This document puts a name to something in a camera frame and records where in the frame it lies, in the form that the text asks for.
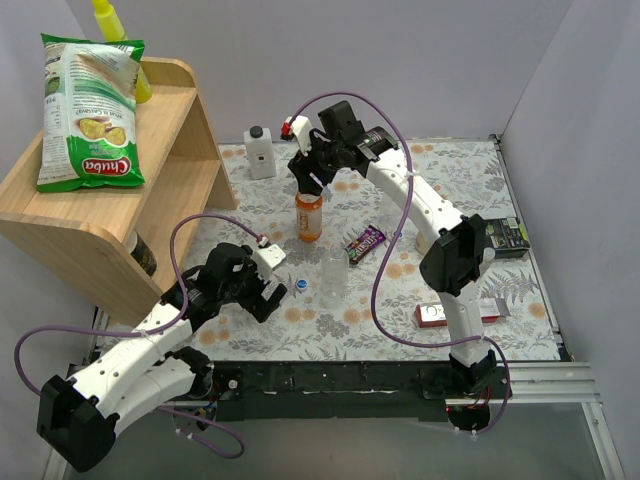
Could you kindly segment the orange soda bottle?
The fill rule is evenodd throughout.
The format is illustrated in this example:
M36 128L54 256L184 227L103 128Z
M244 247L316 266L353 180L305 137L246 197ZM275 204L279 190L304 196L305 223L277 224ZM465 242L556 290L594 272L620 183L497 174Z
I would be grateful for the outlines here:
M298 237L305 242L316 241L322 234L322 197L298 192L295 202Z

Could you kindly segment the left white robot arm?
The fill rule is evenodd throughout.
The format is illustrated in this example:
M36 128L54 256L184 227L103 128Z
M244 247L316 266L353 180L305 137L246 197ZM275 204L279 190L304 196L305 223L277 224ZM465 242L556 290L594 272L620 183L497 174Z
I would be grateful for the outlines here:
M263 323L287 292L263 294L285 260L275 244L257 249L222 242L206 262L185 271L131 337L68 379L54 376L41 390L37 433L76 471L99 464L133 422L177 397L200 400L213 388L207 355L185 345L226 304Z

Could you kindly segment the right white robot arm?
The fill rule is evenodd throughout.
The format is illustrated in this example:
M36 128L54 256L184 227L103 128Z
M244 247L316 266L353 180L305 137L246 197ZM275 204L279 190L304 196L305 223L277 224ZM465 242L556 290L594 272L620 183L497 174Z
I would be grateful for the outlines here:
M288 167L300 192L318 196L338 171L350 169L401 208L400 220L411 221L426 246L419 271L444 308L453 387L464 397L479 395L496 368L478 305L484 219L463 214L414 170L410 149L393 123L366 129L346 100L318 117L320 129L300 111L281 128L282 139L298 144Z

